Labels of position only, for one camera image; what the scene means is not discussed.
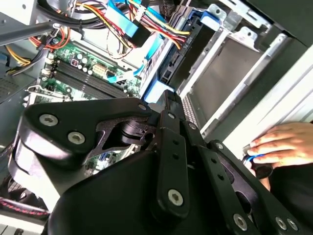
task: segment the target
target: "black wire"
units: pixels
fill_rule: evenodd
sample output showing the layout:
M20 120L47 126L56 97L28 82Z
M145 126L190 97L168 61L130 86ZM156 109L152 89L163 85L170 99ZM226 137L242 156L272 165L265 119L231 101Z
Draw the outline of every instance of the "black wire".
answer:
M70 28L93 28L101 24L98 18L88 20L78 20L71 17L63 16L57 13L46 0L38 0L37 9L49 19Z
M45 40L45 45L49 45L49 44L50 44L50 42L51 42L52 39L53 39L53 36L52 36L52 35L56 35L57 32L58 32L58 30L55 29L55 30L53 30L53 31L51 32L51 34L49 34L49 36L47 36L47 38L46 38L46 40ZM47 49L44 49L44 47L41 48L41 49L37 52L37 54L35 55L35 57L30 61L30 63L29 63L28 65L14 67L14 68L8 70L7 73L10 72L10 71L14 71L14 72L11 72L9 75L10 75L10 76L16 76L16 75L18 75L18 74L20 74L20 73L22 73L22 72L28 70L29 68L33 67L37 62L39 62L39 61L45 56L45 50L47 50Z

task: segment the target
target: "human hand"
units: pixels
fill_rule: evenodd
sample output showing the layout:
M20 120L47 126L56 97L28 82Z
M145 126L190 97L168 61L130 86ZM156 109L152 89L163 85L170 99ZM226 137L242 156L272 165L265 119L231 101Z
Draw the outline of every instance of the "human hand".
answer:
M251 162L246 162L245 163L245 167L248 168L248 170L252 173L252 175L254 175L254 177L256 177L255 175L255 171L251 169L252 167L252 163ZM264 178L264 179L261 179L259 180L261 182L261 184L268 190L270 191L270 184L269 184L269 179L268 177L267 178Z
M255 163L273 168L313 163L313 124L289 123L275 126L250 144L248 154L259 155Z

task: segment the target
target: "gray metal panel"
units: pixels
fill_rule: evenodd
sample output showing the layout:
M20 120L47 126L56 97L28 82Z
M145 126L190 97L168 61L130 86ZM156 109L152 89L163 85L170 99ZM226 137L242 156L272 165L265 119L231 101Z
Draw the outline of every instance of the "gray metal panel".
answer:
M260 57L260 53L227 40L221 53L193 87L192 94L200 104L195 113L202 112L209 120Z
M218 139L224 141L307 49L306 46L296 39L291 39L289 44L283 50L280 50L275 58L270 61L267 67L261 72L246 95L205 140L210 141Z
M0 152L15 137L17 125L24 110L23 98L27 96L24 90L34 82L32 77L25 74L16 77L4 77L5 70L7 70L6 67L0 67L0 78L3 78L0 79L0 86L3 85L0 91L6 91L6 95L0 96Z

